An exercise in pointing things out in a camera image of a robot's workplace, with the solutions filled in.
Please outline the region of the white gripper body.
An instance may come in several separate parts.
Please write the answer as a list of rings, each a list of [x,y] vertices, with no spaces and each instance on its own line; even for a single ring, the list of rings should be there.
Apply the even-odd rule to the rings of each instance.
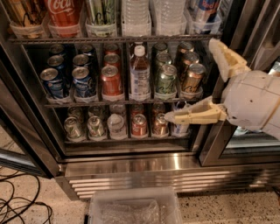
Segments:
[[[280,78],[249,71],[229,80],[222,93],[227,120],[248,130],[280,131]]]

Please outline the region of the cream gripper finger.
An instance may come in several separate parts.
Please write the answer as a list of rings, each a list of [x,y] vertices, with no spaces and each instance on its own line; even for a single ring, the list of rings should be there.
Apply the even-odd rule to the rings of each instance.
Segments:
[[[213,103],[213,97],[209,96],[193,105],[168,112],[164,119],[175,124],[210,124],[225,121],[227,111],[223,104]]]
[[[224,82],[227,82],[233,76],[250,71],[250,68],[247,66],[247,61],[220,40],[211,38],[208,47]]]

